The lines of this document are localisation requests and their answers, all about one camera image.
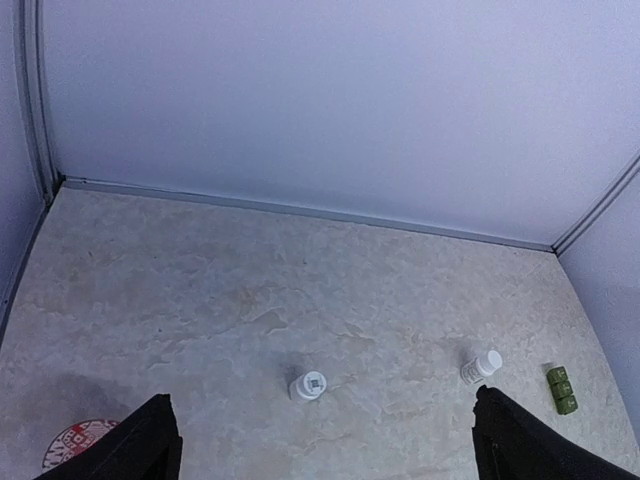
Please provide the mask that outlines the white pill bottle with code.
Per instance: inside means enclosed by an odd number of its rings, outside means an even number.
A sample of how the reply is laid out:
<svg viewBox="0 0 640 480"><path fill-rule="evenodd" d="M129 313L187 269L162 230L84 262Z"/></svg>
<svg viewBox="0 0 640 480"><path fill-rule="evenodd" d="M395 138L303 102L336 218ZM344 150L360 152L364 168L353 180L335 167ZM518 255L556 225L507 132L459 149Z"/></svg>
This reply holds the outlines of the white pill bottle with code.
<svg viewBox="0 0 640 480"><path fill-rule="evenodd" d="M293 401L311 402L317 400L327 388L326 377L318 371L309 371L298 376L288 388Z"/></svg>

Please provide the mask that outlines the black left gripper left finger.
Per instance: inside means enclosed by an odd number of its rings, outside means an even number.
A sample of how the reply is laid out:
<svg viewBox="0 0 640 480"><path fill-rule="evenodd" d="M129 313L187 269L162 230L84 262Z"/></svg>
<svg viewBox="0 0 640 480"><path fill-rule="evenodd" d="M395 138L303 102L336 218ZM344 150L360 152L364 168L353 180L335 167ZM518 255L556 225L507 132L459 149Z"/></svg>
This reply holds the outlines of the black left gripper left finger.
<svg viewBox="0 0 640 480"><path fill-rule="evenodd" d="M171 397L156 394L95 445L38 478L177 480L181 458Z"/></svg>

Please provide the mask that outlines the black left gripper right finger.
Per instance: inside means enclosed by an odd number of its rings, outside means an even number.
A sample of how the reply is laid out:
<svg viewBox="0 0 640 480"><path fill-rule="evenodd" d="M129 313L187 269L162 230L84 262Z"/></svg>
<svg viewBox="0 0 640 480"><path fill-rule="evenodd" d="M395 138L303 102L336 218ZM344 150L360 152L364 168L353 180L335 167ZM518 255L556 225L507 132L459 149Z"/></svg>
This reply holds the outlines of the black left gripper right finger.
<svg viewBox="0 0 640 480"><path fill-rule="evenodd" d="M494 387L476 392L472 428L481 479L634 479L556 433Z"/></svg>

